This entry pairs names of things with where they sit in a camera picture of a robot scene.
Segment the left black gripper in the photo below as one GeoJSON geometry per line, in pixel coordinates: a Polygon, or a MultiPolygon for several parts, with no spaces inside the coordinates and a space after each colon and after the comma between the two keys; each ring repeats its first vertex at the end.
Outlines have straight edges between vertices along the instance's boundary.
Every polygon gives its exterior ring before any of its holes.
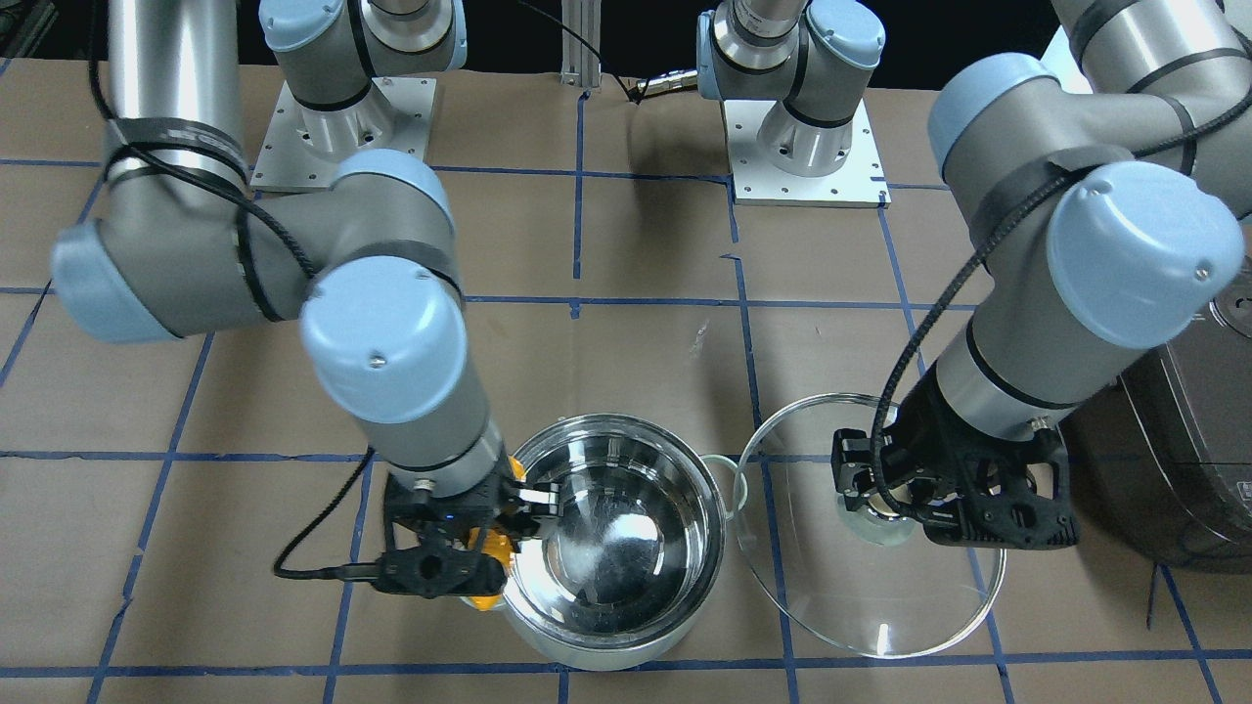
{"type": "Polygon", "coordinates": [[[1055,550],[1074,547],[1080,527],[1070,504],[1067,446],[1055,428],[1025,441],[984,435],[959,418],[925,377],[884,428],[880,468],[863,428],[833,432],[833,481],[845,509],[861,509],[879,487],[905,487],[896,504],[939,547],[1055,550]]]}

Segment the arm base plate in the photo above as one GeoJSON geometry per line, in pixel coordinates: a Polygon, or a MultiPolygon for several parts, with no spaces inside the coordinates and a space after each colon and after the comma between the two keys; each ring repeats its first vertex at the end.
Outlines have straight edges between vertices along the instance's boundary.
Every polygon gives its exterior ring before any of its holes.
{"type": "Polygon", "coordinates": [[[800,123],[777,100],[725,100],[721,108],[737,204],[891,203],[864,101],[851,122],[836,128],[800,123]]]}
{"type": "Polygon", "coordinates": [[[283,85],[250,187],[275,195],[323,189],[341,162],[371,149],[424,160],[437,93],[434,76],[376,76],[356,106],[317,111],[295,101],[290,86],[283,85]]]}

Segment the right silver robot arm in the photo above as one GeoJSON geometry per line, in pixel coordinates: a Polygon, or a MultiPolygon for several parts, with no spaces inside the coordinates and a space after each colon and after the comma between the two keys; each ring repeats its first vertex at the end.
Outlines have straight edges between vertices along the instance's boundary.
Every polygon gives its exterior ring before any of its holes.
{"type": "Polygon", "coordinates": [[[458,1],[263,1],[309,154],[307,195],[254,200],[239,106],[234,1],[95,1],[108,20],[109,214],[63,230],[51,282],[81,329],[110,343],[180,339],[295,319],[336,405],[388,463],[376,561],[273,571],[379,593],[505,593],[520,542],[558,520],[551,487],[506,450],[470,357],[446,192],[394,148],[384,76],[464,65],[458,1]]]}

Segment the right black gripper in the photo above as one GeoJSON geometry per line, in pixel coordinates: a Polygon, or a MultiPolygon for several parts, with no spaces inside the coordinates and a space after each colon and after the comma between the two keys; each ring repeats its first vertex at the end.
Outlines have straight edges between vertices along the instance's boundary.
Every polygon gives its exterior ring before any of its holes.
{"type": "Polygon", "coordinates": [[[515,480],[493,468],[475,487],[438,499],[429,479],[407,486],[388,475],[377,589],[419,598],[505,593],[505,569],[481,552],[486,530],[510,536],[515,552],[522,541],[547,537],[562,516],[560,491],[560,481],[515,480]]]}

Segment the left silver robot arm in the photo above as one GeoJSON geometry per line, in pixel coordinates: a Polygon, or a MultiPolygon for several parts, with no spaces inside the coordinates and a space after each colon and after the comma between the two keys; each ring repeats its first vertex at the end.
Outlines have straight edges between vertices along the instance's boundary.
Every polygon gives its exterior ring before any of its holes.
{"type": "Polygon", "coordinates": [[[926,134],[973,254],[921,318],[871,428],[833,432],[839,509],[944,547],[1073,547],[1058,425],[1171,342],[1246,258],[1249,36],[1224,1],[1055,1],[1072,93],[1002,53],[926,134]]]}

